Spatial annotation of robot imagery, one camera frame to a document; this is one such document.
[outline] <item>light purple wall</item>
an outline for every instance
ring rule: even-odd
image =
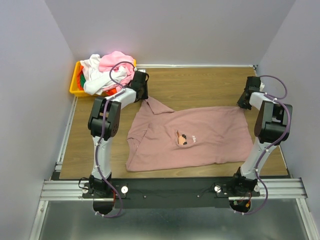
[[[288,169],[302,177],[313,218],[320,229],[320,1],[297,0],[258,66],[259,74],[283,79],[286,103],[293,106],[292,126],[281,144]],[[282,87],[265,80],[267,92],[283,95]]]
[[[43,0],[0,4],[0,239],[29,239],[73,97],[74,57]]]
[[[45,0],[77,60],[257,64],[295,0]]]

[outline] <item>pink polo shirt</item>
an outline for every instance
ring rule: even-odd
[[[130,172],[244,162],[253,147],[237,106],[174,111],[152,97],[142,102],[127,141]]]

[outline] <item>wooden table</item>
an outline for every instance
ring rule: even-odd
[[[150,68],[149,96],[176,111],[213,106],[235,106],[244,91],[247,76],[255,73],[250,67],[214,68]],[[60,179],[89,177],[94,165],[94,145],[87,124],[94,97],[79,97],[64,155]],[[128,172],[127,134],[141,102],[121,111],[120,128],[113,139],[111,169],[113,178],[169,178],[232,176],[242,162],[212,164],[167,170]],[[249,132],[254,139],[258,110],[245,111]],[[287,169],[277,147],[264,165],[262,176],[284,176]]]

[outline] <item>yellow plastic tray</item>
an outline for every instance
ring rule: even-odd
[[[137,65],[135,59],[133,61],[133,65],[134,66]],[[70,91],[71,94],[74,94],[76,97],[90,97],[91,96],[90,94],[85,93],[84,90],[80,90],[78,88],[78,85],[77,85],[77,73],[79,72],[80,67],[81,67],[80,61],[77,61],[76,64],[75,64],[75,67],[74,67],[74,71],[73,71],[73,75],[72,75],[72,80],[71,80],[69,91]]]

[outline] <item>pile of clothes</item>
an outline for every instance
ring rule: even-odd
[[[131,56],[120,51],[100,58],[99,54],[92,54],[89,59],[80,61],[81,67],[77,74],[77,86],[87,94],[101,95],[106,92],[108,95],[117,93],[121,87],[110,79],[111,69],[119,62],[129,62],[134,64]],[[135,70],[129,63],[121,63],[116,66],[111,77],[122,85],[128,84],[134,77]]]

